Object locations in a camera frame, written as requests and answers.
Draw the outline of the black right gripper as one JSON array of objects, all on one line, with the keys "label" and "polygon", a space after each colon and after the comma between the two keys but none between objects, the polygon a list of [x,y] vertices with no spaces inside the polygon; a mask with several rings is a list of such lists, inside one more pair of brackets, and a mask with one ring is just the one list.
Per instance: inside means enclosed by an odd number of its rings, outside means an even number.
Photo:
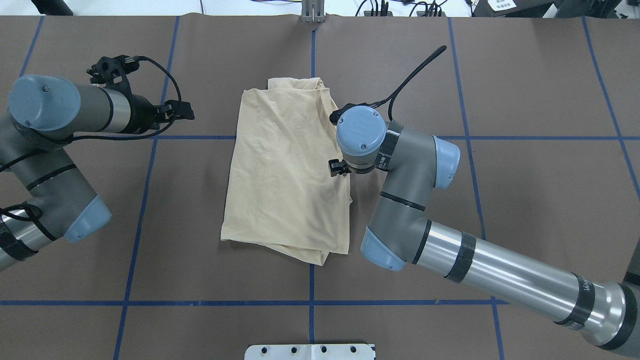
[{"label": "black right gripper", "polygon": [[327,166],[331,177],[347,176],[353,172],[345,159],[330,159]]}]

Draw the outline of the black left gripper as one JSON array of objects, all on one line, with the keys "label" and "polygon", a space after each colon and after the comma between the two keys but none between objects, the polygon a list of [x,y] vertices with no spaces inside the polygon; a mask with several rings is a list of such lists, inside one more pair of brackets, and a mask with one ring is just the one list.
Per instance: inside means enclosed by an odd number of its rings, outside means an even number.
[{"label": "black left gripper", "polygon": [[141,95],[131,97],[131,133],[142,134],[149,130],[159,130],[160,125],[172,119],[195,120],[194,110],[189,102],[170,99],[161,105],[153,105]]}]

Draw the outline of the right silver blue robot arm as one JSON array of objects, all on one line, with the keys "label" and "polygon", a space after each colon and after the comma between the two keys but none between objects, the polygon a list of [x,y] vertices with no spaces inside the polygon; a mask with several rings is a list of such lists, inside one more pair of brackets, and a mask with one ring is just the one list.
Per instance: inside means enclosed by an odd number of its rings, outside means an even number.
[{"label": "right silver blue robot arm", "polygon": [[598,354],[639,355],[639,187],[615,138],[435,136],[355,105],[332,116],[364,256],[409,284],[470,287]]}]

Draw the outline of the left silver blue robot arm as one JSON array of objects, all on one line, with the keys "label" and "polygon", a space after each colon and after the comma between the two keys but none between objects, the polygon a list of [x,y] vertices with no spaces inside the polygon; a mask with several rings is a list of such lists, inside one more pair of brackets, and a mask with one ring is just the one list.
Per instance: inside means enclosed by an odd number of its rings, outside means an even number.
[{"label": "left silver blue robot arm", "polygon": [[112,218],[66,146],[78,141],[141,141],[178,120],[194,120],[181,98],[153,104],[126,80],[92,85],[29,74],[13,84],[1,114],[1,170],[29,193],[1,209],[1,269],[25,262],[56,240],[77,242]]}]

